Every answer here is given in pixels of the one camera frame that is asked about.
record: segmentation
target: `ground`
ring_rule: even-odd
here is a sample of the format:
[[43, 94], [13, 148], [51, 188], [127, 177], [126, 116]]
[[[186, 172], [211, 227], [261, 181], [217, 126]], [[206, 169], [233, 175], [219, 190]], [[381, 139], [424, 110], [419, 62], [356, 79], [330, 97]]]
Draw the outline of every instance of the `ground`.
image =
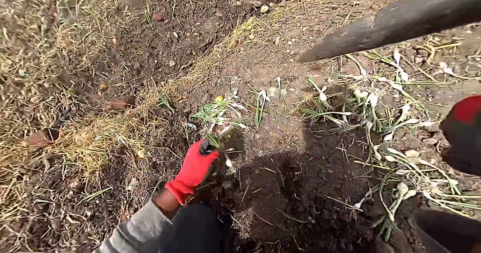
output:
[[[188, 147], [205, 136], [210, 123], [192, 115], [237, 91], [236, 103], [246, 107], [240, 122], [248, 128], [233, 125], [223, 135], [234, 149], [233, 168], [224, 159], [214, 163], [215, 175], [190, 199], [218, 213], [223, 251], [346, 252], [377, 245], [381, 252], [424, 252], [412, 214], [418, 206], [440, 208], [422, 194], [403, 201], [400, 230], [380, 242], [379, 227], [371, 227], [385, 214], [379, 196], [366, 200], [363, 212], [350, 208], [386, 177], [385, 169], [356, 163], [368, 158], [364, 127], [328, 133], [334, 123], [306, 119], [300, 110], [318, 103], [308, 76], [328, 87], [334, 111], [353, 88], [375, 92], [384, 121], [386, 109], [397, 117], [405, 103], [412, 104], [411, 118], [439, 121], [454, 103], [479, 93], [479, 24], [376, 49], [386, 57], [402, 54], [400, 65], [417, 82], [405, 89], [426, 111], [387, 84], [339, 77], [359, 76], [346, 56], [296, 61], [325, 34], [393, 1], [0, 0], [2, 251], [95, 249], [162, 190]], [[439, 47], [432, 57], [428, 46]], [[354, 58], [369, 75], [395, 73], [372, 55]], [[440, 72], [440, 62], [469, 79]], [[432, 79], [421, 71], [436, 82], [426, 83]], [[271, 98], [258, 127], [249, 85]], [[372, 137], [382, 143], [382, 136]], [[478, 177], [442, 162], [447, 142], [436, 123], [400, 128], [389, 145], [417, 150], [458, 180], [463, 193], [475, 195], [481, 186]], [[406, 177], [411, 188], [426, 190]], [[479, 218], [475, 209], [455, 208]]]

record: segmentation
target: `soil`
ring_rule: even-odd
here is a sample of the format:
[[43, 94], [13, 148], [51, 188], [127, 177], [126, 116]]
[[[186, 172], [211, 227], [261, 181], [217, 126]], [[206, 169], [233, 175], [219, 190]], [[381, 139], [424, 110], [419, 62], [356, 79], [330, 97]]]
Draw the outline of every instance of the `soil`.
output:
[[[97, 1], [101, 4], [107, 0]], [[259, 16], [260, 8], [253, 5], [256, 1], [269, 5], [281, 0], [118, 0], [112, 13], [99, 23], [101, 27], [110, 27], [101, 51], [87, 56], [88, 61], [64, 51], [57, 63], [61, 77], [55, 78], [54, 85], [43, 94], [57, 93], [57, 87], [64, 85], [75, 89], [77, 101], [97, 106], [88, 111], [82, 109], [82, 104], [68, 108], [70, 117], [75, 118], [101, 115], [104, 110], [99, 107], [113, 97], [136, 96], [140, 100], [147, 79], [165, 84], [168, 79], [183, 77], [192, 61], [208, 55], [214, 45], [231, 34], [238, 22]], [[66, 166], [56, 158], [47, 159], [50, 167], [44, 162], [22, 174], [19, 180], [24, 181], [27, 188], [26, 214], [8, 228], [0, 229], [0, 238], [6, 237], [4, 249], [0, 251], [94, 250], [116, 225], [163, 189], [165, 182], [180, 169], [179, 158], [203, 136], [193, 130], [185, 138], [178, 125], [180, 121], [202, 128], [204, 125], [189, 115], [216, 96], [226, 96], [234, 90], [238, 91], [241, 103], [255, 105], [256, 97], [247, 91], [247, 84], [269, 91], [277, 88], [278, 76], [282, 78], [285, 92], [280, 99], [271, 95], [261, 127], [228, 132], [228, 146], [242, 151], [232, 153], [236, 172], [230, 173], [222, 162], [215, 163], [212, 171], [215, 175], [206, 178], [190, 202], [204, 202], [216, 210], [225, 231], [223, 252], [374, 250], [379, 239], [377, 229], [370, 225], [384, 213], [382, 206], [375, 200], [367, 200], [363, 206], [366, 212], [359, 213], [331, 199], [356, 203], [370, 187], [379, 183], [380, 173], [353, 162], [355, 158], [367, 157], [364, 129], [328, 134], [322, 129], [332, 126], [329, 122], [300, 121], [301, 115], [291, 114], [291, 110], [299, 101], [299, 95], [313, 92], [311, 84], [305, 81], [306, 76], [323, 85], [328, 83], [334, 69], [358, 74], [358, 67], [346, 59], [298, 64], [295, 59], [299, 53], [321, 40], [322, 32], [332, 33], [346, 22], [371, 14], [392, 1], [329, 0], [315, 10], [306, 6], [311, 9], [297, 9], [299, 11], [285, 15], [272, 27], [268, 40], [256, 47], [239, 49], [222, 60], [221, 68], [204, 72], [206, 84], [193, 86], [179, 95], [182, 103], [173, 99], [175, 112], [167, 108], [153, 110], [154, 116], [166, 121], [166, 128], [173, 129], [165, 130], [156, 143], [151, 143], [149, 157], [138, 158], [135, 151], [123, 147], [111, 151], [109, 164], [101, 171], [87, 176], [83, 169]], [[147, 4], [150, 11], [144, 16]], [[472, 25], [444, 32], [442, 36], [466, 36], [466, 44], [454, 50], [456, 56], [465, 57], [478, 51], [476, 42], [480, 30]], [[277, 36], [280, 37], [278, 44], [275, 43]], [[408, 46], [419, 41], [409, 41], [400, 49], [410, 49]], [[426, 60], [425, 54], [420, 50], [407, 55], [411, 60], [416, 57]], [[356, 58], [365, 68], [376, 65], [363, 60], [361, 55]], [[467, 59], [438, 54], [432, 64], [440, 61], [455, 64], [456, 68], [469, 63]], [[88, 69], [75, 70], [83, 62], [89, 65]], [[109, 86], [106, 91], [102, 91], [103, 84]], [[327, 94], [343, 91], [340, 84], [332, 86]], [[479, 88], [479, 82], [469, 81], [450, 89], [430, 86], [413, 87], [409, 91], [429, 98], [430, 110], [439, 113], [441, 118], [449, 106], [478, 92]], [[385, 95], [382, 99], [390, 105], [400, 102], [395, 96]], [[341, 96], [329, 100], [340, 108]], [[255, 128], [252, 116], [246, 123]], [[45, 126], [39, 122], [33, 128], [41, 130]], [[397, 145], [404, 150], [417, 149], [423, 157], [442, 164], [436, 147], [418, 140], [434, 137], [445, 142], [438, 129], [399, 134], [402, 137]], [[450, 174], [463, 177], [466, 188], [481, 185], [478, 178], [444, 166]], [[88, 198], [100, 190], [101, 194]], [[397, 225], [402, 232], [395, 231], [390, 240], [390, 248], [395, 252], [424, 252], [409, 221], [418, 202], [421, 200], [413, 199], [400, 207]]]

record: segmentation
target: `gray sleeve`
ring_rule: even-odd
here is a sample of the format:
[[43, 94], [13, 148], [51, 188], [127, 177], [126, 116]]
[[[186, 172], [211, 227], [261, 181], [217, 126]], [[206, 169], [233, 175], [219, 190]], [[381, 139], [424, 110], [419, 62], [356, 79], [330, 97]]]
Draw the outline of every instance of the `gray sleeve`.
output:
[[118, 225], [93, 253], [157, 252], [172, 222], [149, 201], [130, 219]]

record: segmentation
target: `leg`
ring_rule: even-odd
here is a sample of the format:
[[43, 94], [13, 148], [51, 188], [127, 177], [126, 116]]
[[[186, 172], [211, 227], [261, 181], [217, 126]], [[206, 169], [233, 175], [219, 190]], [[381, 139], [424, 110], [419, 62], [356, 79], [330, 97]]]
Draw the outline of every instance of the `leg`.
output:
[[219, 252], [219, 222], [209, 207], [187, 205], [177, 212], [172, 223], [172, 232], [159, 252]]

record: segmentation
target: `red work glove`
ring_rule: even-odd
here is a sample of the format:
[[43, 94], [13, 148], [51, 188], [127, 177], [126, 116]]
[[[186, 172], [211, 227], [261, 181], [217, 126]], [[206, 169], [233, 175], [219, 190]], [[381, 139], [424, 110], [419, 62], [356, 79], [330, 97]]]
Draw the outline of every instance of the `red work glove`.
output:
[[454, 169], [481, 176], [481, 96], [456, 103], [441, 122], [441, 130], [451, 147], [442, 152]]
[[182, 205], [185, 204], [189, 194], [193, 195], [195, 193], [195, 189], [207, 175], [209, 166], [220, 155], [219, 151], [205, 154], [204, 151], [207, 145], [207, 139], [201, 139], [190, 146], [180, 172], [174, 180], [165, 185], [165, 188], [169, 189]]

